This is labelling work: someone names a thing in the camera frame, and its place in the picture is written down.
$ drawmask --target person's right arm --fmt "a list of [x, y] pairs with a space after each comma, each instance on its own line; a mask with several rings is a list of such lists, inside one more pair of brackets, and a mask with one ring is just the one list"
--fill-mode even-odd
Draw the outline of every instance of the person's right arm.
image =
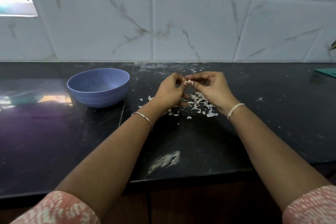
[[[225, 116], [239, 103], [221, 72], [187, 75], [197, 91]], [[229, 120], [250, 160], [282, 211], [300, 196], [330, 182], [273, 133], [252, 111], [241, 105]]]

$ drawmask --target blue bowl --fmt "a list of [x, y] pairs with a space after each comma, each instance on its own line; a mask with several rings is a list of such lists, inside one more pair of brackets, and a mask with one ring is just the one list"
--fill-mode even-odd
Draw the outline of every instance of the blue bowl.
[[129, 74], [116, 68], [88, 70], [71, 77], [66, 85], [81, 103], [95, 108], [123, 100], [129, 88]]

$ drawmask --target black countertop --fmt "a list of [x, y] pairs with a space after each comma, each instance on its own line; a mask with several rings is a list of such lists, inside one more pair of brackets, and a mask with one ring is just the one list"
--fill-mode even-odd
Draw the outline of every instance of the black countertop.
[[[0, 63], [0, 202], [18, 206], [53, 190], [172, 72], [224, 72], [233, 94], [311, 164], [336, 161], [336, 79], [314, 72], [325, 63]], [[125, 102], [89, 108], [67, 80], [114, 67], [131, 74]], [[225, 116], [174, 110], [154, 126], [127, 189], [230, 182], [255, 177]]]

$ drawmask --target white thread bracelet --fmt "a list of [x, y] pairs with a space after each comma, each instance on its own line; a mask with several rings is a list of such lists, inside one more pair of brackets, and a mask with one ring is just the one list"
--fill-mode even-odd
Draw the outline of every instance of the white thread bracelet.
[[139, 113], [139, 112], [133, 112], [132, 115], [135, 114], [135, 113], [137, 113], [137, 114], [141, 115], [142, 117], [144, 117], [149, 122], [150, 126], [152, 127], [151, 130], [153, 130], [153, 124], [151, 123], [151, 121], [146, 116], [144, 116], [142, 113]]
[[237, 105], [235, 105], [235, 106], [232, 108], [231, 111], [229, 111], [229, 114], [227, 115], [227, 120], [228, 120], [228, 121], [230, 121], [230, 120], [229, 120], [229, 117], [232, 115], [232, 112], [233, 112], [238, 106], [240, 106], [240, 105], [245, 105], [245, 104], [242, 104], [242, 103], [237, 104]]

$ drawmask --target pink patterned sleeve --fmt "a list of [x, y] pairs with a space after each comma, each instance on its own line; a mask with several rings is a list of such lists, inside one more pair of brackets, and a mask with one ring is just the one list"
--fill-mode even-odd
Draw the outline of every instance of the pink patterned sleeve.
[[50, 192], [41, 202], [11, 224], [100, 224], [94, 211], [75, 196]]
[[315, 189], [292, 202], [282, 214], [283, 224], [335, 224], [336, 186]]

